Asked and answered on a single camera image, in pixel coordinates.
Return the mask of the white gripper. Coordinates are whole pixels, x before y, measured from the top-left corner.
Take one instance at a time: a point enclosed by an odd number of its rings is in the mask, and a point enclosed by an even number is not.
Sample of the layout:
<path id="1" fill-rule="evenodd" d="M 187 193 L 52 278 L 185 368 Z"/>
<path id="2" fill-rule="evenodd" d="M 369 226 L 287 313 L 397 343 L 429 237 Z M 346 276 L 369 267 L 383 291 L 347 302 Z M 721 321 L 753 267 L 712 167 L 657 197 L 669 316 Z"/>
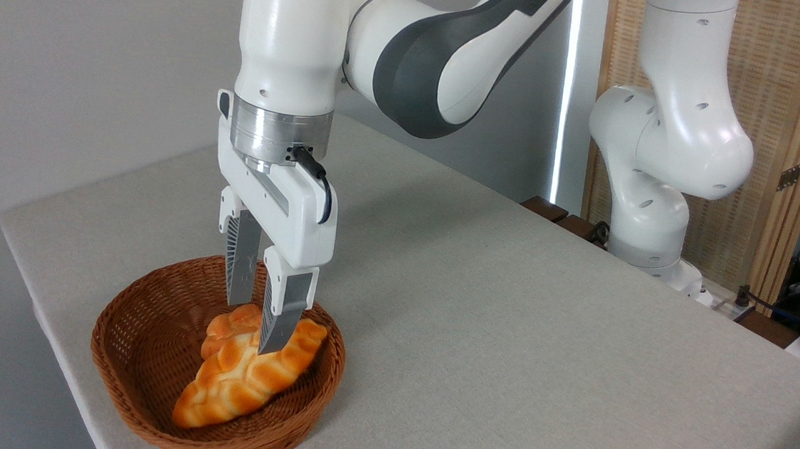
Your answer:
<path id="1" fill-rule="evenodd" d="M 232 104 L 233 94 L 219 91 L 218 161 L 230 185 L 222 191 L 219 222 L 226 237 L 226 299 L 230 306 L 253 300 L 263 229 L 274 246 L 263 260 L 268 278 L 257 350 L 262 356 L 285 348 L 315 302 L 318 267 L 334 253 L 337 196 L 331 193 L 330 216 L 321 224 L 325 187 L 299 162 L 272 164 L 264 174 L 245 162 L 231 143 Z"/>

